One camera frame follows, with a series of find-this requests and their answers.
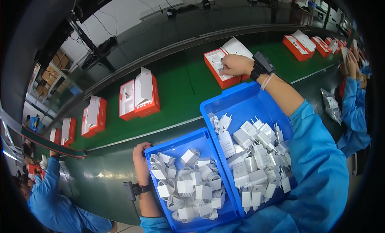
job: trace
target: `person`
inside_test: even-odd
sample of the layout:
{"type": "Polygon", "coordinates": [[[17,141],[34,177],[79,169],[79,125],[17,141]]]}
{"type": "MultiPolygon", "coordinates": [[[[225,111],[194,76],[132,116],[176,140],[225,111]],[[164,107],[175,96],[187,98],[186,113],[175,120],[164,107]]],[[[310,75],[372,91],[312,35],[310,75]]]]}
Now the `person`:
{"type": "Polygon", "coordinates": [[[44,180],[41,181],[40,176],[36,175],[39,179],[36,180],[32,190],[14,177],[28,209],[36,219],[48,229],[61,233],[116,232],[118,228],[116,222],[87,212],[73,205],[67,197],[58,194],[59,169],[59,154],[50,151],[44,180]]]}
{"type": "MultiPolygon", "coordinates": [[[[254,61],[229,54],[223,58],[222,74],[250,75],[254,61]]],[[[257,82],[262,84],[267,75],[257,82]]],[[[319,115],[289,84],[273,76],[267,92],[289,116],[293,136],[289,142],[291,170],[298,186],[280,204],[257,211],[247,219],[238,219],[208,232],[327,232],[344,211],[349,186],[346,158],[319,115]]],[[[149,169],[143,152],[150,143],[138,144],[132,152],[138,184],[149,184],[149,169]]],[[[139,195],[141,226],[146,233],[172,232],[157,208],[151,192],[139,195]]]]}
{"type": "Polygon", "coordinates": [[[36,133],[37,128],[39,127],[39,117],[31,117],[30,115],[26,116],[26,124],[28,125],[28,122],[30,122],[29,128],[36,133]]]}
{"type": "Polygon", "coordinates": [[[337,148],[349,158],[352,154],[365,149],[370,144],[365,120],[365,90],[360,79],[361,72],[358,65],[358,53],[348,50],[346,56],[346,83],[342,96],[342,121],[347,131],[337,142],[337,148]]]}

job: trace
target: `plastic bag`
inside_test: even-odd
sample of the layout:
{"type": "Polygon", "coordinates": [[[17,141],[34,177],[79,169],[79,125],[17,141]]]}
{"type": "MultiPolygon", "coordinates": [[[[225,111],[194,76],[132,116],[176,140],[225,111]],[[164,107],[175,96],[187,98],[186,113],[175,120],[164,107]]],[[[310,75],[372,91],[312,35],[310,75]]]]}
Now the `plastic bag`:
{"type": "Polygon", "coordinates": [[[323,103],[325,105],[325,111],[330,116],[330,118],[336,121],[341,126],[341,111],[339,109],[338,103],[334,98],[334,95],[328,91],[321,88],[321,94],[323,98],[323,103]]]}

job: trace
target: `black cable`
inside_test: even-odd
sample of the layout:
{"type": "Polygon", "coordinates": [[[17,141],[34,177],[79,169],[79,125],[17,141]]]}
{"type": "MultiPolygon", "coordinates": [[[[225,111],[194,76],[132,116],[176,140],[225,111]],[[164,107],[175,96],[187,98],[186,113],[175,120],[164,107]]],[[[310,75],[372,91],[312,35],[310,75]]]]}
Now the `black cable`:
{"type": "Polygon", "coordinates": [[[109,32],[107,31],[107,29],[104,27],[104,25],[102,24],[102,22],[99,20],[99,18],[98,18],[95,14],[93,14],[93,15],[96,17],[96,19],[99,21],[99,23],[103,26],[104,30],[105,30],[108,34],[110,34],[110,35],[113,36],[113,37],[117,37],[117,35],[113,35],[113,34],[109,33],[109,32]]]}
{"type": "Polygon", "coordinates": [[[115,22],[116,22],[116,35],[118,35],[118,21],[116,20],[116,18],[115,18],[113,15],[110,15],[110,14],[108,14],[108,13],[105,13],[105,12],[102,12],[102,11],[100,11],[100,12],[101,12],[101,13],[104,13],[104,14],[110,16],[110,17],[113,17],[113,18],[115,19],[115,22]]]}
{"type": "MultiPolygon", "coordinates": [[[[142,0],[138,0],[138,1],[140,1],[140,2],[142,2],[143,4],[145,4],[145,5],[147,5],[147,3],[145,3],[145,2],[143,2],[142,0]]],[[[147,5],[149,8],[151,8],[151,10],[153,10],[154,11],[154,13],[156,13],[155,12],[155,10],[154,9],[152,9],[152,7],[150,7],[149,5],[147,5]]],[[[159,6],[159,8],[160,8],[161,6],[159,6]]],[[[162,10],[162,9],[161,9],[162,10]]]]}
{"type": "Polygon", "coordinates": [[[57,56],[57,58],[59,59],[59,62],[60,62],[60,70],[62,69],[62,61],[60,60],[60,58],[59,58],[59,55],[57,54],[57,52],[56,52],[56,56],[57,56]]]}
{"type": "Polygon", "coordinates": [[[66,180],[67,180],[67,182],[68,182],[68,186],[70,187],[72,197],[74,197],[74,192],[72,192],[72,187],[71,187],[70,181],[68,180],[67,176],[65,175],[65,172],[64,172],[64,169],[63,169],[62,165],[61,165],[60,163],[59,163],[59,165],[60,165],[60,168],[61,168],[62,171],[63,171],[64,177],[66,178],[66,180]]]}
{"type": "Polygon", "coordinates": [[[166,0],[166,2],[167,2],[167,4],[168,4],[171,8],[175,9],[173,6],[170,5],[170,3],[169,3],[167,0],[166,0]]]}

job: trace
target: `green conveyor belt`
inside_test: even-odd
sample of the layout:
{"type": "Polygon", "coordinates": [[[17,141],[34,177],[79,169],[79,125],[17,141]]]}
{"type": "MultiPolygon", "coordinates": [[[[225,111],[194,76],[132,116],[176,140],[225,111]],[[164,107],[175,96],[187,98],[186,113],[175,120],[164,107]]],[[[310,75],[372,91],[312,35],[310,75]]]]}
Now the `green conveyor belt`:
{"type": "MultiPolygon", "coordinates": [[[[276,73],[292,82],[337,62],[339,55],[322,57],[318,51],[306,61],[299,62],[289,49],[276,38],[248,34],[237,37],[252,53],[266,54],[276,73]]],[[[73,149],[91,149],[146,134],[201,116],[202,101],[221,94],[222,89],[203,60],[203,54],[221,47],[228,39],[218,40],[171,54],[146,65],[157,79],[161,111],[145,118],[125,121],[119,118],[119,87],[135,78],[132,73],[113,82],[97,95],[107,100],[105,131],[91,138],[80,135],[82,121],[77,118],[73,149]]]]}

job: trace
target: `orange-red packaging box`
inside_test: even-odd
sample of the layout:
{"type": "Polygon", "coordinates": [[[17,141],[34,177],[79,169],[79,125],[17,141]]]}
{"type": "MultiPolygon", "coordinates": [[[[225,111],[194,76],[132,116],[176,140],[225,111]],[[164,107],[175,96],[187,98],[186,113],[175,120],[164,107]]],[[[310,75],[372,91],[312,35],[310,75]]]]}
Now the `orange-red packaging box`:
{"type": "Polygon", "coordinates": [[[304,61],[309,58],[309,51],[298,40],[291,36],[285,35],[282,40],[283,44],[294,54],[298,61],[304,61]]]}
{"type": "Polygon", "coordinates": [[[297,39],[297,41],[309,52],[308,58],[314,55],[316,45],[305,33],[301,32],[301,30],[297,30],[292,36],[295,37],[295,39],[297,39]]]}
{"type": "Polygon", "coordinates": [[[60,129],[51,129],[50,141],[60,144],[60,129]]]}
{"type": "Polygon", "coordinates": [[[74,118],[64,118],[62,126],[62,145],[69,147],[75,141],[75,126],[74,118]]]}
{"type": "Polygon", "coordinates": [[[135,114],[146,117],[161,111],[156,78],[150,70],[141,67],[141,73],[134,82],[135,114]]]}
{"type": "Polygon", "coordinates": [[[92,95],[89,106],[83,112],[82,136],[89,138],[105,130],[106,110],[107,101],[92,95]]]}
{"type": "Polygon", "coordinates": [[[203,54],[205,63],[209,67],[211,73],[214,75],[219,86],[222,89],[233,86],[234,84],[239,83],[241,80],[248,79],[248,76],[231,76],[231,75],[221,75],[223,69],[222,59],[227,54],[238,54],[253,58],[253,54],[241,43],[238,39],[232,37],[228,42],[226,42],[222,47],[203,54]]]}
{"type": "Polygon", "coordinates": [[[315,43],[316,49],[323,57],[327,57],[331,54],[331,49],[320,37],[311,37],[311,40],[315,43]]]}
{"type": "Polygon", "coordinates": [[[137,117],[135,114],[134,82],[133,79],[120,87],[119,117],[126,121],[137,117]]]}

